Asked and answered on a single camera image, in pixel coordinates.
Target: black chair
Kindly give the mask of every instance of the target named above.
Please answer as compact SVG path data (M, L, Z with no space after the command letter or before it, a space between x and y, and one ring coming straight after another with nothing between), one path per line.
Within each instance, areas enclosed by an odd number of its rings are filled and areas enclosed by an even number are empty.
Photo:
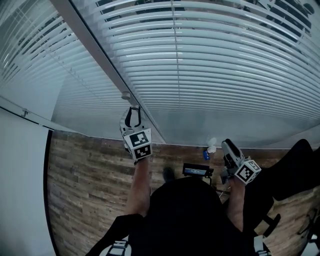
M309 142L301 139L279 162L263 170L264 182L274 199L281 201L320 185L317 155L319 149L313 152Z
M260 174L245 188L243 207L243 232L250 234L262 220L269 224L263 234L269 236L279 223L267 213L277 201L320 185L319 168L313 164L320 157L320 148L313 152L305 139L299 140L289 152L270 168L262 168Z

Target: black shirt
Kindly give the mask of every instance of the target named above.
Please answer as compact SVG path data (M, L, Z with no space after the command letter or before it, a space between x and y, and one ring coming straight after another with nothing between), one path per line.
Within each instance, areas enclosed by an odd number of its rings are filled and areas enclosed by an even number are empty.
M228 219L215 190L194 177L164 184L150 198L148 214L119 216L87 256L128 236L132 256L249 256L253 238Z

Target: black object on floor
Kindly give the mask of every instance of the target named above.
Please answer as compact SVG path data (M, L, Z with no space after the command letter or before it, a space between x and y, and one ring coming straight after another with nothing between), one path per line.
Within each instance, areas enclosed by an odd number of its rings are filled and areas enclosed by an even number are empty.
M277 214L274 219L270 218L268 215L264 216L263 220L269 224L267 230L263 233L263 235L267 238L270 234L275 230L281 219L281 215Z
M202 178L208 178L210 180L210 186L212 186L212 173L213 168L208 165L194 164L194 163L183 163L182 174L184 176L197 177L202 180Z
M176 179L175 170L171 167L165 167L163 169L162 176L165 183L172 182Z

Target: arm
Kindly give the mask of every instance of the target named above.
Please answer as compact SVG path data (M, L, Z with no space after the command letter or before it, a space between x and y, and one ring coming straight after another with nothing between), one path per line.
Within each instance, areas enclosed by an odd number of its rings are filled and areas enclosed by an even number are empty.
M231 187L230 198L226 215L233 225L240 230L244 230L244 203L245 203L245 184L237 177L229 180Z
M135 165L133 181L124 214L147 215L150 206L149 158L145 157Z

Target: person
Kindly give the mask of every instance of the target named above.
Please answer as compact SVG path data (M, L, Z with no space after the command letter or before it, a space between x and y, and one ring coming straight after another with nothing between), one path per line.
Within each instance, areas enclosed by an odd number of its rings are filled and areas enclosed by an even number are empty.
M253 239L242 232L245 185L229 180L227 209L213 187L197 177L175 179L151 194L149 158L136 163L123 216L87 256L249 256Z

